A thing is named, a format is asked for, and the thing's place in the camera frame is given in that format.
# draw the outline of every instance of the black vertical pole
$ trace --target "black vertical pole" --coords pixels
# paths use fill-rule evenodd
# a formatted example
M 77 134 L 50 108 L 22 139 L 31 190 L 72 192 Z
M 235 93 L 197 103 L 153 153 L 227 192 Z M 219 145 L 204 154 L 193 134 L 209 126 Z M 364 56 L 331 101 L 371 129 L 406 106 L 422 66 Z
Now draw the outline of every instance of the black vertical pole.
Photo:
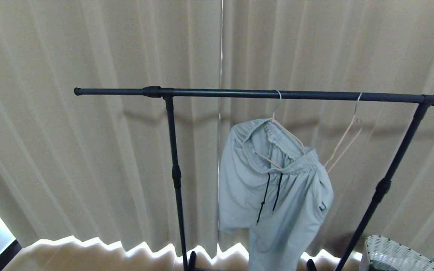
M 188 262 L 185 248 L 185 228 L 184 228 L 184 211 L 182 204 L 181 182 L 182 173 L 179 167 L 179 158 L 177 156 L 177 139 L 175 134 L 175 117 L 174 117 L 174 99 L 170 95 L 164 96 L 165 107 L 167 108 L 168 132 L 170 134 L 170 149 L 172 152 L 172 179 L 174 180 L 175 198 L 177 202 L 177 214 L 179 216 L 180 244 L 182 245 L 182 257 L 184 259 L 184 271 L 188 271 Z
M 346 247 L 346 251 L 344 252 L 344 255 L 341 257 L 341 260 L 338 263 L 338 266 L 336 266 L 336 269 L 334 271 L 341 271 L 344 267 L 344 264 L 346 263 L 347 259 L 349 258 L 351 252 L 356 247 L 356 244 L 358 240 L 360 239 L 361 235 L 363 235 L 363 232 L 371 219 L 371 216 L 373 215 L 374 211 L 376 210 L 376 207 L 379 205 L 381 200 L 383 199 L 384 195 L 387 194 L 391 187 L 391 178 L 393 177 L 394 173 L 396 172 L 396 169 L 398 168 L 399 163 L 401 162 L 401 159 L 403 159 L 403 156 L 405 156 L 406 149 L 410 145 L 411 140 L 413 139 L 413 136 L 415 135 L 416 130 L 418 129 L 420 122 L 422 121 L 423 117 L 426 114 L 426 111 L 428 110 L 429 105 L 428 104 L 420 104 L 418 105 L 418 108 L 416 108 L 415 115 L 413 116 L 413 120 L 408 127 L 408 130 L 406 131 L 405 137 L 403 138 L 403 141 L 401 141 L 401 144 L 398 148 L 398 152 L 393 158 L 393 161 L 391 162 L 391 165 L 386 172 L 386 175 L 382 180 L 379 181 L 379 183 L 376 186 L 376 192 L 373 195 L 373 199 L 371 203 L 369 204 L 369 207 L 366 210 L 365 215 L 361 219 L 361 222 L 358 225 L 358 228 L 356 229 L 355 233 L 351 237 L 351 240 L 349 241 L 348 247 Z

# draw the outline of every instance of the wire hanger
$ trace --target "wire hanger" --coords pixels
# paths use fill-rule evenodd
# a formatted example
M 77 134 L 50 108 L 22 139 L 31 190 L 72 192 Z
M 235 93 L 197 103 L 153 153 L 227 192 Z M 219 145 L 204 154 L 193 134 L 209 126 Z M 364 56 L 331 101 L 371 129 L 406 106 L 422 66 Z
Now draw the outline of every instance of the wire hanger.
M 348 125 L 348 128 L 346 129 L 346 131 L 344 132 L 344 134 L 342 135 L 341 139 L 339 140 L 339 143 L 336 145 L 336 147 L 334 148 L 333 154 L 331 155 L 331 158 L 329 158 L 329 160 L 327 160 L 327 162 L 324 164 L 324 168 L 326 168 L 327 164 L 329 163 L 329 161 L 332 160 L 332 158 L 334 158 L 334 155 L 336 154 L 337 149 L 339 148 L 339 146 L 341 145 L 342 141 L 344 140 L 344 137 L 346 137 L 346 134 L 348 134 L 349 129 L 351 128 L 351 126 L 353 125 L 355 119 L 356 119 L 356 112 L 358 110 L 358 102 L 361 98 L 361 95 L 363 93 L 361 92 L 358 96 L 358 99 L 356 100 L 356 105 L 355 105 L 355 112 L 353 113 L 353 118 L 351 118 L 351 122 Z M 355 141 L 355 139 L 359 136 L 361 130 L 363 130 L 363 122 L 361 121 L 361 119 L 357 119 L 356 123 L 360 125 L 358 133 L 355 135 L 355 137 L 353 138 L 353 140 L 351 140 L 351 142 L 344 148 L 344 151 L 342 151 L 342 153 L 338 156 L 338 158 L 336 159 L 336 161 L 334 161 L 334 163 L 331 165 L 331 167 L 329 168 L 329 170 L 327 170 L 327 173 L 329 173 L 331 171 L 331 169 L 333 169 L 334 165 L 336 165 L 336 163 L 339 161 L 339 159 L 341 158 L 341 156 L 343 156 L 343 154 L 348 150 L 348 148 L 351 146 L 351 144 Z
M 281 105 L 281 102 L 282 102 L 282 95 L 281 95 L 281 92 L 280 91 L 278 91 L 278 90 L 275 90 L 275 91 L 277 91 L 277 93 L 279 93 L 279 104 L 274 108 L 274 110 L 272 110 L 272 120 L 271 120 L 271 122 L 272 123 L 274 123 L 275 125 L 277 125 L 279 128 L 281 128 L 282 130 L 284 130 L 284 131 L 286 131 L 288 134 L 290 134 L 292 137 L 294 137 L 294 139 L 296 139 L 298 142 L 299 142 L 299 144 L 301 144 L 301 147 L 303 148 L 303 154 L 306 154 L 306 151 L 305 151 L 305 149 L 304 149 L 304 144 L 294 135 L 294 134 L 292 134 L 290 131 L 288 131 L 287 129 L 285 129 L 284 128 L 284 126 L 282 126 L 279 122 L 276 122 L 275 121 L 275 118 L 274 118 L 274 116 L 275 116 L 275 111 L 277 110 L 277 108 L 279 108 L 279 106 Z M 264 155 L 262 155 L 262 154 L 260 154 L 260 153 L 258 153 L 257 151 L 254 151 L 257 155 L 259 155 L 260 157 L 262 157 L 262 158 L 264 158 L 265 160 L 267 160 L 267 161 L 269 161 L 270 163 L 272 163 L 273 165 L 275 165 L 277 168 L 279 168 L 279 169 L 282 169 L 277 163 L 274 163 L 271 159 L 269 159 L 269 158 L 267 158 L 266 156 L 264 156 Z

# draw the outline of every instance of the black horizontal bar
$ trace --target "black horizontal bar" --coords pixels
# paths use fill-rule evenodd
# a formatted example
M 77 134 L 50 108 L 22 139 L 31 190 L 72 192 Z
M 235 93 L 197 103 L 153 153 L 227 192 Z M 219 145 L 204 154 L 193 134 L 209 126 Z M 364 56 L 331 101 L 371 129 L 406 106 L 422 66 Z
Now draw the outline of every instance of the black horizontal bar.
M 76 95 L 140 95 L 148 97 L 191 96 L 191 97 L 230 97 L 230 98 L 273 98 L 279 99 L 275 90 L 234 90 L 234 89 L 179 89 L 147 87 L 141 89 L 75 88 Z M 359 92 L 339 91 L 280 91 L 282 99 L 343 100 L 355 101 Z M 416 103 L 434 106 L 434 95 L 388 94 L 364 92 L 361 101 Z

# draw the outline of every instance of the floor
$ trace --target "floor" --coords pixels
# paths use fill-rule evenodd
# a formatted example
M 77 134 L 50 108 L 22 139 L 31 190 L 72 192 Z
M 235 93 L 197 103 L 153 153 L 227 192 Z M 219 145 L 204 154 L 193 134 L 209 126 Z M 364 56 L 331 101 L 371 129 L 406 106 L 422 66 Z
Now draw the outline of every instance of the floor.
M 242 250 L 229 249 L 218 252 L 210 259 L 203 249 L 196 248 L 198 268 L 245 271 L 248 254 Z M 298 271 L 306 270 L 306 254 L 301 257 Z M 318 271 L 332 271 L 338 259 L 326 252 L 313 258 Z M 358 259 L 349 259 L 345 270 L 357 270 Z M 56 242 L 41 240 L 23 248 L 6 266 L 4 271 L 179 271 L 182 270 L 182 258 L 176 257 L 174 247 L 168 245 L 159 252 L 152 253 L 146 244 L 141 244 L 125 252 L 119 242 L 105 245 L 98 239 L 80 242 L 68 238 Z

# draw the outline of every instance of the black baseboard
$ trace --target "black baseboard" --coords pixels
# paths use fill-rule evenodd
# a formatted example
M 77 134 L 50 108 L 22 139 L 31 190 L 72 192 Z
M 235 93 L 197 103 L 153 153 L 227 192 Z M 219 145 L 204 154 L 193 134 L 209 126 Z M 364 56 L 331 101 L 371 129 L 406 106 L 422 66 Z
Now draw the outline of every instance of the black baseboard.
M 14 240 L 14 242 L 9 245 L 5 251 L 3 251 L 0 254 L 0 271 L 9 264 L 9 262 L 18 254 L 18 252 L 21 250 L 21 245 L 19 245 L 19 242 L 17 240 Z

